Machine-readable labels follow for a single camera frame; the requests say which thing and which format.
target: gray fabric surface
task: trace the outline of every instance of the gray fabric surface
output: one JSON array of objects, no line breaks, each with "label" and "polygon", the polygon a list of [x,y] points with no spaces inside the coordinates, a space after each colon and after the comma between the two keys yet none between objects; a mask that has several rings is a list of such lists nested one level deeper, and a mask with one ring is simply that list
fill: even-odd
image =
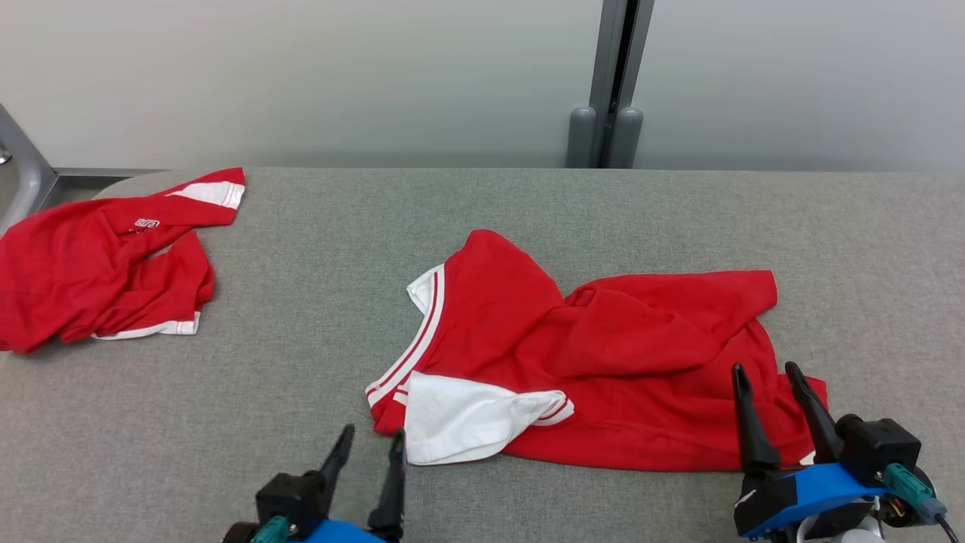
[{"label": "gray fabric surface", "polygon": [[[194,177],[152,174],[105,196]],[[965,180],[588,170],[249,169],[193,337],[0,355],[0,540],[210,542],[278,471],[315,466],[347,422],[336,496],[364,522],[386,466],[363,387],[421,322],[404,286],[492,228],[568,292],[599,276],[768,268],[780,360],[832,413],[890,416],[965,532]],[[410,471],[407,536],[734,541],[736,473],[616,472],[506,456]],[[889,541],[941,541],[937,529]]]}]

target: green cable connector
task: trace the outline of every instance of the green cable connector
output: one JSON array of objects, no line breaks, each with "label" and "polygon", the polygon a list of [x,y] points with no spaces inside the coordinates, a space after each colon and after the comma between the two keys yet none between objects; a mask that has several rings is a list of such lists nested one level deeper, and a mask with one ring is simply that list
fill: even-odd
[{"label": "green cable connector", "polygon": [[945,517],[949,510],[935,497],[918,477],[901,464],[891,464],[885,469],[882,480],[892,494],[907,501],[925,524],[938,524],[938,517]]},{"label": "green cable connector", "polygon": [[285,543],[289,540],[289,520],[285,517],[271,517],[271,520],[258,530],[251,543]]}]

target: white panel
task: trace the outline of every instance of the white panel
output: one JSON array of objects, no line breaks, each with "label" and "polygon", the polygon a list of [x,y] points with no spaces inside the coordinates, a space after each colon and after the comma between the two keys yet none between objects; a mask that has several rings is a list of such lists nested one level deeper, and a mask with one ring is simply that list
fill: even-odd
[{"label": "white panel", "polygon": [[0,103],[52,166],[558,166],[588,0],[24,0]]},{"label": "white panel", "polygon": [[960,0],[656,2],[635,166],[965,171]]}]

